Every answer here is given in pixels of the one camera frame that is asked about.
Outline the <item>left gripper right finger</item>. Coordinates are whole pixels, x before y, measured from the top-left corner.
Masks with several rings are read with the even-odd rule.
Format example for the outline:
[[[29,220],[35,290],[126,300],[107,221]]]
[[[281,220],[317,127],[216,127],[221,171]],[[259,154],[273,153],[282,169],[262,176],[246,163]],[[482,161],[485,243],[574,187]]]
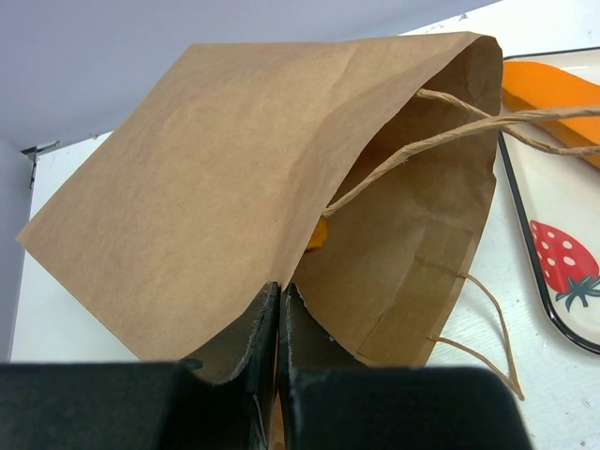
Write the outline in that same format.
[[[529,449],[500,378],[476,367],[367,367],[281,295],[278,381],[289,449]]]

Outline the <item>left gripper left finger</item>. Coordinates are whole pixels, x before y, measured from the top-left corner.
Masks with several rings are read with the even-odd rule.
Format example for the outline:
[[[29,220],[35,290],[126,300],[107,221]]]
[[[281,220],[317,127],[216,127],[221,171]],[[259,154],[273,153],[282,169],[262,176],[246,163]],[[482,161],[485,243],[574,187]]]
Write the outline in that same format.
[[[177,362],[2,365],[2,448],[268,448],[279,299]]]

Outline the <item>orange fake bread roll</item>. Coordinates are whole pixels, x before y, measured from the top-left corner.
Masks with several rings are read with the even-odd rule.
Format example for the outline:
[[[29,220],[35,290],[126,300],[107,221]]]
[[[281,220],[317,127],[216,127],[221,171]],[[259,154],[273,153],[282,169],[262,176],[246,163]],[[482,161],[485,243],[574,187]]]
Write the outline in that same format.
[[[320,217],[307,243],[306,252],[322,248],[328,237],[326,220]]]

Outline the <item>brown paper bag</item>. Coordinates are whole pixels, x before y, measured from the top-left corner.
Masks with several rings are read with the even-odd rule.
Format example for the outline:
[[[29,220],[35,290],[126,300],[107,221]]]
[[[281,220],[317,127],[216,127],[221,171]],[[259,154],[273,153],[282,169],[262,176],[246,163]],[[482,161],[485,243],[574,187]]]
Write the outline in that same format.
[[[19,242],[143,361],[196,353],[275,281],[360,362],[421,366],[496,185],[496,130],[450,132],[499,112],[502,76],[473,33],[194,44]]]

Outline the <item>orange fake baguette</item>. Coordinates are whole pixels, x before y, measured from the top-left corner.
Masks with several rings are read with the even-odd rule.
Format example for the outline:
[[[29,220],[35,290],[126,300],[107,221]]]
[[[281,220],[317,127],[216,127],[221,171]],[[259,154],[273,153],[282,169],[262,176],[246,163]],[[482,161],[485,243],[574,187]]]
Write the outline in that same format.
[[[512,112],[599,103],[599,86],[554,66],[526,61],[503,64],[502,101]],[[542,122],[540,127],[568,148],[599,144],[595,117]]]

